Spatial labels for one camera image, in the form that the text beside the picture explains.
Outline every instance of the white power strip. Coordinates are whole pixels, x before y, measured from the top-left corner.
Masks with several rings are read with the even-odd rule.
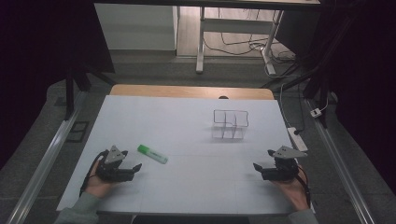
[[[293,144],[299,149],[300,151],[307,151],[308,148],[306,147],[303,138],[299,134],[295,134],[295,128],[288,128],[289,136],[293,141]]]

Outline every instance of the green marker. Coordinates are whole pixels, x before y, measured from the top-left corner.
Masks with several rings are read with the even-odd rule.
[[[168,158],[166,156],[164,156],[163,154],[154,151],[153,149],[140,145],[137,150],[143,154],[145,154],[146,156],[154,159],[155,161],[158,161],[162,164],[166,164],[168,162]]]

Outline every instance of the white wall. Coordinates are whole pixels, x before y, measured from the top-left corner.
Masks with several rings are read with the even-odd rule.
[[[176,7],[95,4],[95,8],[109,49],[176,49]]]

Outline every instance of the sleeve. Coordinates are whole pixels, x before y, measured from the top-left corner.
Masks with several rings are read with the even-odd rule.
[[[94,224],[99,221],[96,215],[97,205],[100,199],[83,192],[72,208],[61,211],[55,224]]]
[[[311,209],[291,213],[289,219],[292,224],[318,224],[317,218]]]

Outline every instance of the wooden floor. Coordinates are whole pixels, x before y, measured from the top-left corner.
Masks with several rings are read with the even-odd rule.
[[[258,10],[258,9],[237,9],[237,8],[217,8],[207,7],[205,9],[206,18],[223,18],[223,19],[235,19],[235,20],[258,20],[258,21],[271,21],[273,19],[273,10]],[[180,19],[178,23],[177,32],[177,56],[196,56],[198,50],[198,39],[199,39],[199,28],[200,28],[200,8],[198,7],[181,7],[180,8]],[[235,42],[245,42],[251,40],[254,43],[266,43],[268,35],[247,35],[247,34],[222,34],[222,33],[205,33],[204,38],[207,46],[205,46],[205,56],[237,56],[237,57],[261,57],[258,50],[253,50],[246,54],[243,52],[250,51],[249,43],[243,44],[232,44]],[[231,53],[225,53],[219,50],[228,51]],[[288,50],[281,44],[274,44],[272,50],[275,56],[279,52]],[[292,52],[282,53],[282,57],[293,57]]]

